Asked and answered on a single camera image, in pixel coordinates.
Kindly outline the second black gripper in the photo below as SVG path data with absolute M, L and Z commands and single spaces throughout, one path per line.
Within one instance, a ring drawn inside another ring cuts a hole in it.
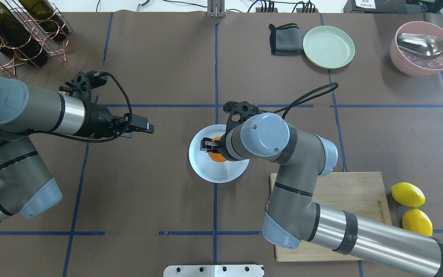
M 129 112 L 114 116 L 104 105 L 92 100 L 92 90 L 112 79 L 125 97 Z M 108 72 L 79 72 L 66 86 L 60 87 L 61 114 L 59 133 L 86 137 L 93 140 L 111 140 L 119 136 L 130 137 L 132 132 L 153 134 L 154 125 L 148 118 L 132 113 L 130 100 L 116 77 Z

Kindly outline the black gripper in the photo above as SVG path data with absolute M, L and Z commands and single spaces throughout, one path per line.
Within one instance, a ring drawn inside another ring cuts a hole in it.
M 204 137 L 200 142 L 200 151 L 207 153 L 220 153 L 220 148 L 224 144 L 222 143 L 223 137 L 227 137 L 228 133 L 236 128 L 237 126 L 243 124 L 249 118 L 260 114 L 260 109 L 256 105 L 251 105 L 247 101 L 226 102 L 223 106 L 223 112 L 229 114 L 227 119 L 225 134 L 222 135 L 220 139 L 215 140 L 214 138 Z

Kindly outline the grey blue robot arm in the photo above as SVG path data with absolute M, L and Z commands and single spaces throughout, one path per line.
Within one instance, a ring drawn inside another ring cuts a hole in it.
M 229 118 L 220 139 L 195 138 L 195 145 L 231 162 L 260 158 L 279 165 L 262 228 L 267 241 L 287 249 L 307 241 L 418 276 L 443 277 L 443 240 L 313 202 L 318 177 L 337 164 L 333 142 L 248 102 L 230 101 L 223 110 L 240 119 Z

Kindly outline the second grey robot arm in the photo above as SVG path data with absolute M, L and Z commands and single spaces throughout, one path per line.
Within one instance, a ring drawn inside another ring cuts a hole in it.
M 123 116 L 112 115 L 92 100 L 93 89 L 109 78 L 127 102 Z M 31 134 L 104 143 L 131 137 L 132 132 L 153 134 L 154 125 L 132 112 L 128 95 L 109 72 L 79 72 L 58 92 L 0 77 L 0 223 L 14 214 L 31 219 L 63 198 Z

